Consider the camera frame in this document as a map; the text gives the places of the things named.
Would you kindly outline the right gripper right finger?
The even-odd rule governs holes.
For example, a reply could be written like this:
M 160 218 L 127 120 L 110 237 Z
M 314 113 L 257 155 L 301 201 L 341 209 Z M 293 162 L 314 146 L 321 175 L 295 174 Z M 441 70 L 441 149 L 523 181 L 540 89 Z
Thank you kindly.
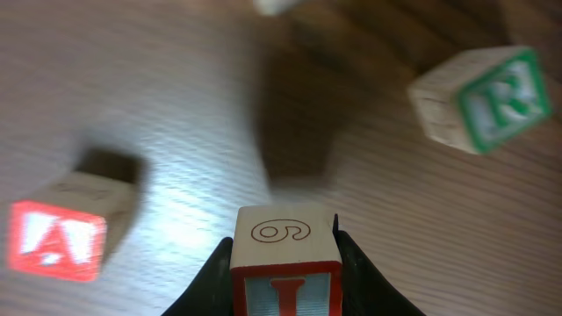
M 333 235 L 342 257 L 342 316 L 425 316 L 395 289 L 351 236 L 339 228 Z

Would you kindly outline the red I block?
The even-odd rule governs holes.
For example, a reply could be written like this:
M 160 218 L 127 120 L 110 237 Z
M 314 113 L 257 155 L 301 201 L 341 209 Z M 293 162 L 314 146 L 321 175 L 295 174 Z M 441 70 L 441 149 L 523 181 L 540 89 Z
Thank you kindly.
M 245 206 L 230 259 L 236 315 L 342 315 L 335 214 L 320 205 Z

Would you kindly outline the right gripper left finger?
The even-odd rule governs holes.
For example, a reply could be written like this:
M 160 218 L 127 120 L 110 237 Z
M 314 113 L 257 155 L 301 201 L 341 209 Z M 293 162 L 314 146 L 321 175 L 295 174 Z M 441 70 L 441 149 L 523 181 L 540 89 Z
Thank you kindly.
M 162 316 L 233 316 L 230 258 L 233 239 L 223 238 L 199 273 Z

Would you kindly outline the red A block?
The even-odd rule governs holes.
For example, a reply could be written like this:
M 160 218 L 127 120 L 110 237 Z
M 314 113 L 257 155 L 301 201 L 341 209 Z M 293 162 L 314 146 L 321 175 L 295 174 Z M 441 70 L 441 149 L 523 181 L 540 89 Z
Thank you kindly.
M 133 219 L 133 183 L 72 171 L 10 206 L 9 268 L 88 283 Z

